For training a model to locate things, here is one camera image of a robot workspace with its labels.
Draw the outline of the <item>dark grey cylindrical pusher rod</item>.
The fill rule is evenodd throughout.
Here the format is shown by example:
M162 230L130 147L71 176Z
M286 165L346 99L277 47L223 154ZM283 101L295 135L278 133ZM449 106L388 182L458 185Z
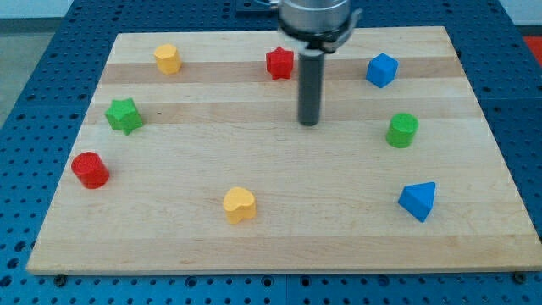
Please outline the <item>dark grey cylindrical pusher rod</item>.
M319 122L324 77L324 54L299 54L297 120L305 126Z

